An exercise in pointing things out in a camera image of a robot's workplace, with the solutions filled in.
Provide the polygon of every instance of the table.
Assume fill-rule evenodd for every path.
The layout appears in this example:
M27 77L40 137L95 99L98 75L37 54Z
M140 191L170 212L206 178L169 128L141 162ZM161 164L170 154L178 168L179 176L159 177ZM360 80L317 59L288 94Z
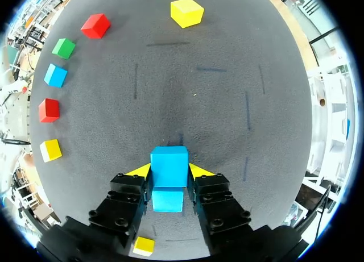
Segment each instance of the table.
M195 0L202 23L180 28L175 0L71 0L36 67L30 129L35 165L55 213L88 223L109 181L149 163L157 145L185 145L190 162L230 180L252 227L280 225L304 177L311 144L311 99L304 65L269 0ZM89 40L80 28L104 13L111 28ZM76 43L69 60L51 54ZM68 76L43 81L49 63ZM40 124L38 105L60 101L61 118ZM39 145L58 139L63 157L44 163ZM151 259L208 255L185 193L182 213L152 212L139 236L156 241Z

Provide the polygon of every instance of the wooden floor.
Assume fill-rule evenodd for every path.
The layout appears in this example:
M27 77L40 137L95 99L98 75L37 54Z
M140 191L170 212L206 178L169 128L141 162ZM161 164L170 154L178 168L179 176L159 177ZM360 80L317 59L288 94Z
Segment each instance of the wooden floor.
M270 0L270 2L278 10L279 14L282 16L289 30L291 31L292 36L295 39L296 44L300 50L305 69L311 70L316 68L318 65L315 59L315 55L313 54L312 48L308 43L308 39L305 33L303 33L298 21L291 14L284 2L282 2L281 0Z

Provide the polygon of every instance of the cyan cube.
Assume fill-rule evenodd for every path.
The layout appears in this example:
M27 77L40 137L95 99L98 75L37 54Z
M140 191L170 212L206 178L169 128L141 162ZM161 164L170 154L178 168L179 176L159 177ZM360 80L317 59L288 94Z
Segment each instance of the cyan cube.
M45 74L44 81L49 85L61 88L66 78L67 70L50 63Z
M155 147L150 153L154 187L186 187L188 151L186 147Z
M154 212L182 212L183 188L154 187L152 192L152 203Z

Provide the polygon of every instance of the block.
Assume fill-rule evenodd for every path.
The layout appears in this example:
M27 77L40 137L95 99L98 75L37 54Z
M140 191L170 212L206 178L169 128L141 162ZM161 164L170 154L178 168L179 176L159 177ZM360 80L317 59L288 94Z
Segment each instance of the block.
M61 88L66 78L66 75L67 71L65 69L50 63L48 70L45 74L44 81L49 86Z
M40 153L42 153L43 161L45 163L62 157L62 152L57 139L42 142L40 145Z
M199 24L203 14L204 8L194 0L171 2L171 18L182 28Z
M59 39L52 53L62 59L69 59L75 47L75 43L69 39Z
M202 175L206 176L214 176L214 173L211 173L207 170L202 169L194 164L189 164L189 168L191 169L193 179L195 180L196 177L201 177Z
M154 250L154 240L137 237L135 241L133 253L137 253L142 256L150 256Z
M188 151L186 147L155 147L150 154L155 187L186 187Z
M150 169L150 164L146 164L142 167L137 168L136 170L126 173L126 175L129 175L129 176L138 175L139 177L144 177L145 179L147 179L149 169Z
M153 211L161 213L182 212L182 187L154 187L152 192Z
M110 21L104 14L91 15L85 24L82 26L81 31L89 39L102 39L105 32L111 26Z
M39 121L41 123L53 123L60 116L59 102L46 98L38 107Z

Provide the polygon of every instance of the bolt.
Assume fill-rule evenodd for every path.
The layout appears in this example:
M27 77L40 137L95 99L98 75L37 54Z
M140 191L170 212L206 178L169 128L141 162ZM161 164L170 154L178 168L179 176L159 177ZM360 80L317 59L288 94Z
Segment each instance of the bolt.
M202 198L203 198L204 201L210 201L212 199L212 196L211 195L204 195Z
M126 221L125 218L117 218L115 221L115 225L116 226L121 226L121 227L127 227L128 222Z
M224 192L224 196L225 196L226 198L231 198L231 197L233 196L233 194L232 194L232 192L230 192L230 191L226 191L226 192Z
M213 221L210 222L210 227L212 229L217 228L217 227L221 227L222 225L224 225L224 221L221 218L216 218Z
M91 218L95 218L95 217L97 217L98 216L98 212L96 211L96 210L91 210L90 212L89 212L89 217L91 217Z
M242 218L250 218L250 212L249 211L243 211L240 213Z
M137 200L137 197L135 195L133 195L133 194L128 195L126 198L127 198L128 201L136 201Z

